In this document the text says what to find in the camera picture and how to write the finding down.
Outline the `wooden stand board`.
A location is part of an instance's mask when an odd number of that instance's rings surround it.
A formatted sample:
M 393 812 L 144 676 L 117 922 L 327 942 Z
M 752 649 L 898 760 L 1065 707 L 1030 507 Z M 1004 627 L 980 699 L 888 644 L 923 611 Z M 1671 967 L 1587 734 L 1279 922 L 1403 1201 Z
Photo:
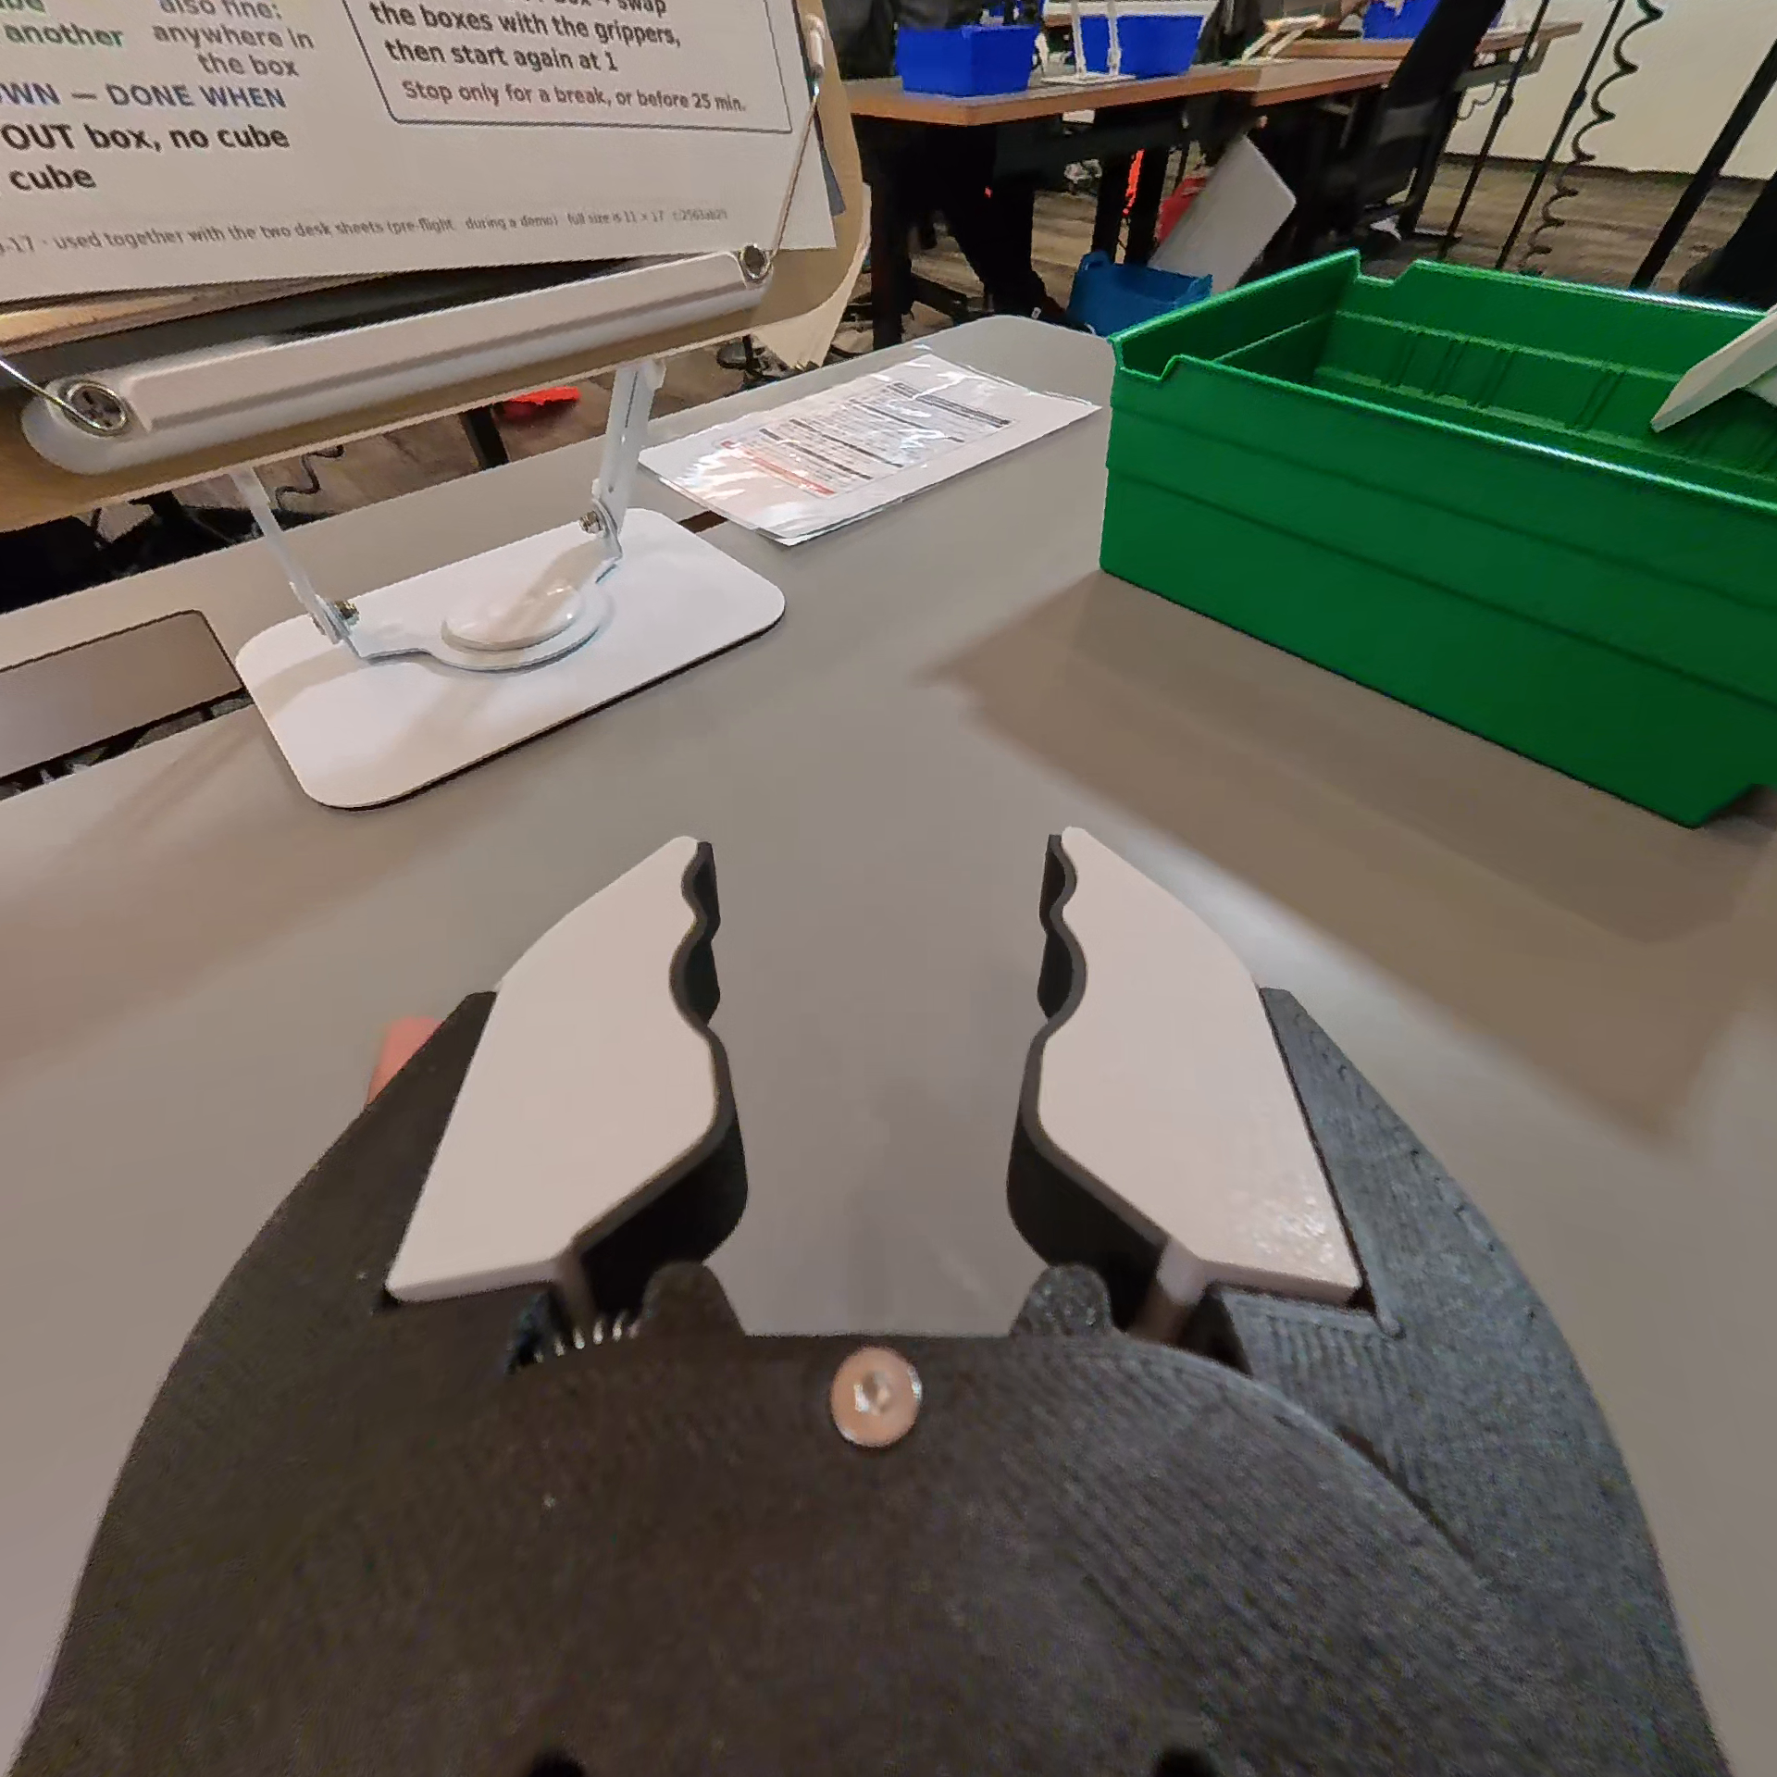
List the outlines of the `wooden stand board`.
M 820 95 L 797 187 L 822 197 L 832 248 L 11 301 L 3 532 L 797 322 L 854 291 L 868 229 L 841 83 Z

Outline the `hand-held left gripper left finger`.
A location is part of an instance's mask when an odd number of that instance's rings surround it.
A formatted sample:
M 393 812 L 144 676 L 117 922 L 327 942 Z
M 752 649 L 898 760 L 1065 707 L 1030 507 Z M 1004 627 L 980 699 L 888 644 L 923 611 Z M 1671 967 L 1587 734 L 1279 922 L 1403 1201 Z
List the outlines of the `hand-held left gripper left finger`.
M 503 975 L 386 1271 L 402 1306 L 542 1284 L 589 1339 L 748 1204 L 714 1012 L 721 882 L 674 836 Z

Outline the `grey panel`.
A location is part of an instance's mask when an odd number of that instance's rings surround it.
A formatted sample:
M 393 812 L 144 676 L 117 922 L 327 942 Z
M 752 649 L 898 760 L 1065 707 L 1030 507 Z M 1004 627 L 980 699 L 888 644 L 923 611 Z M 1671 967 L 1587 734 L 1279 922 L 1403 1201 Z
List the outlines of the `grey panel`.
M 1154 243 L 1149 265 L 1209 278 L 1211 293 L 1245 280 L 1296 212 L 1296 194 L 1250 135 L 1226 144 L 1182 219 Z

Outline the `grey desk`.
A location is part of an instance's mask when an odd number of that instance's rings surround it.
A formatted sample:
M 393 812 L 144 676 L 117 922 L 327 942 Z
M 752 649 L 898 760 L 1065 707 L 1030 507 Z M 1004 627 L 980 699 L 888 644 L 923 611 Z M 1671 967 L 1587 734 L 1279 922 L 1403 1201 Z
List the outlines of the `grey desk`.
M 1671 1566 L 1774 1510 L 1774 812 L 1704 832 L 1100 575 L 1105 413 L 846 535 L 714 525 L 764 636 L 414 801 L 255 711 L 3 810 L 3 1566 L 75 1566 L 136 1416 L 385 1026 L 664 836 L 721 864 L 763 1330 L 999 1324 L 1046 836 L 1288 988 L 1475 1194 Z

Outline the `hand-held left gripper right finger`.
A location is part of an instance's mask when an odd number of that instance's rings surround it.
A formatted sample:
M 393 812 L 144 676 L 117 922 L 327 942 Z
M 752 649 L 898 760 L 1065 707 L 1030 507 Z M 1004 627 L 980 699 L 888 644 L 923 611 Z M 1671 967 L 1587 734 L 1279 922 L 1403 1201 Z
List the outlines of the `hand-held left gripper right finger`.
M 1040 1031 L 1009 1218 L 1172 1345 L 1216 1287 L 1351 1307 L 1359 1259 L 1277 1024 L 1240 955 L 1081 827 L 1049 836 Z

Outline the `blue floor bin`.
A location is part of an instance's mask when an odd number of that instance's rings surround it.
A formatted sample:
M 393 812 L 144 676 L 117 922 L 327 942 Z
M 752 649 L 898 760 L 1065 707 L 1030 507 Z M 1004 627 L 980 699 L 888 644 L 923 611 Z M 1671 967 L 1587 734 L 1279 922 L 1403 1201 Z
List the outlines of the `blue floor bin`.
M 1066 321 L 1098 337 L 1112 337 L 1209 296 L 1209 276 L 1175 276 L 1091 249 L 1077 265 Z

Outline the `long wooden background desk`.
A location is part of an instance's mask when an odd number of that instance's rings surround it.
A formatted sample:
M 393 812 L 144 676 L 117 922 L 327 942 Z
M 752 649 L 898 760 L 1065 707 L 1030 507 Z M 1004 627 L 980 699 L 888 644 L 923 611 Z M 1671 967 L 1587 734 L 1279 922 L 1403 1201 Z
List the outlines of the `long wooden background desk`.
M 1579 21 L 1539 21 L 1522 31 L 1493 31 L 1478 40 L 1473 64 L 1446 82 L 1434 101 L 1434 129 L 1443 141 L 1455 128 L 1455 95 L 1469 88 L 1503 83 L 1517 72 L 1537 72 L 1554 41 L 1579 36 Z M 1098 83 L 1033 82 L 1021 94 L 948 95 L 907 94 L 901 77 L 851 77 L 854 122 L 894 128 L 992 128 L 1008 139 L 999 162 L 1013 178 L 1056 173 L 1098 159 L 1100 205 L 1095 212 L 1095 249 L 1127 248 L 1136 260 L 1154 249 L 1164 200 L 1164 159 L 1188 141 L 1188 98 L 1226 98 L 1234 125 L 1250 125 L 1295 104 L 1320 98 L 1383 94 L 1417 51 L 1407 40 L 1391 41 L 1310 41 L 1302 53 L 1265 64 L 1207 64 L 1179 76 L 1112 77 Z M 1065 115 L 1089 115 L 1077 132 L 1042 132 L 1038 125 Z M 898 231 L 893 200 L 872 197 L 872 330 L 873 346 L 904 342 L 904 305 L 925 301 L 948 321 L 970 321 L 959 291 L 923 280 L 911 272 L 907 235 Z

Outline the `black task chair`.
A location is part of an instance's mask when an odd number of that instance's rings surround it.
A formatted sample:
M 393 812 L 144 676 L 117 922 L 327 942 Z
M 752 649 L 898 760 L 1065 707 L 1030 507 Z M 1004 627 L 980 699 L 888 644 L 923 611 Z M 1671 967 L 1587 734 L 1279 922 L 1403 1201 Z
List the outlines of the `black task chair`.
M 1417 229 L 1459 109 L 1459 77 L 1473 72 L 1500 13 L 1503 2 L 1407 2 L 1416 23 L 1407 53 L 1365 111 L 1353 147 L 1327 173 L 1336 239 L 1365 248 Z

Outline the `green plastic bin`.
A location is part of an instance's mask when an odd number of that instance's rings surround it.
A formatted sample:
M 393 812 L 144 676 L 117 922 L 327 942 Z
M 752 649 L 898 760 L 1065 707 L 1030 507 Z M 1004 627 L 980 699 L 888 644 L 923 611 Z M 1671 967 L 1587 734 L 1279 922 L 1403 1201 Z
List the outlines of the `green plastic bin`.
M 1357 253 L 1115 334 L 1100 569 L 1699 827 L 1774 789 L 1763 314 Z

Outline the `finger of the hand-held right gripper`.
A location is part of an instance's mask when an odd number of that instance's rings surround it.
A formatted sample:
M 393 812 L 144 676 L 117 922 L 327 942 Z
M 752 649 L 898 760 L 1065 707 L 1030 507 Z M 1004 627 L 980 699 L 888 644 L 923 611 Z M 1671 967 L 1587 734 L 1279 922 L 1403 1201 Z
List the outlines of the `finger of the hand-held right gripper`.
M 1699 417 L 1734 393 L 1751 393 L 1774 407 L 1774 333 L 1777 312 L 1768 307 L 1754 326 L 1695 363 L 1675 384 L 1659 410 L 1651 417 L 1651 428 L 1670 431 L 1671 426 Z

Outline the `background document stand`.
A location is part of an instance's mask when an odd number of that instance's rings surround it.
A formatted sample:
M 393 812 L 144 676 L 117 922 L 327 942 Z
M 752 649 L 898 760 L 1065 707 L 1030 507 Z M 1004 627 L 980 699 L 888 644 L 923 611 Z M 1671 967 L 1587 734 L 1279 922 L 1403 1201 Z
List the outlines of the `background document stand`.
M 1124 77 L 1117 2 L 1042 2 L 1038 82 L 1084 88 L 1117 77 Z

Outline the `blue background bin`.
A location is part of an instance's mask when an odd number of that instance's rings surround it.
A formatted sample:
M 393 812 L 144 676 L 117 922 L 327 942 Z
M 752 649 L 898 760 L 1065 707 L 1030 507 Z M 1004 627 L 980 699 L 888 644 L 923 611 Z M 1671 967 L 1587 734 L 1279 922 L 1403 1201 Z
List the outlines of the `blue background bin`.
M 1136 2 L 1102 21 L 1102 68 L 1117 77 L 1172 77 L 1197 64 L 1209 13 L 1201 2 Z
M 1030 88 L 1040 32 L 1030 21 L 898 23 L 894 72 L 914 95 L 1016 95 Z

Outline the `laminated paper sheet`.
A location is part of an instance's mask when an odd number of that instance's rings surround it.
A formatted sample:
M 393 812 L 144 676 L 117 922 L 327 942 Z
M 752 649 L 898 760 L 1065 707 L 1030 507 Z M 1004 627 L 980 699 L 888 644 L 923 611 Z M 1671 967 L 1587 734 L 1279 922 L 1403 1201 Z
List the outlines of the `laminated paper sheet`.
M 808 545 L 1100 410 L 932 349 L 664 440 L 642 466 L 698 507 Z

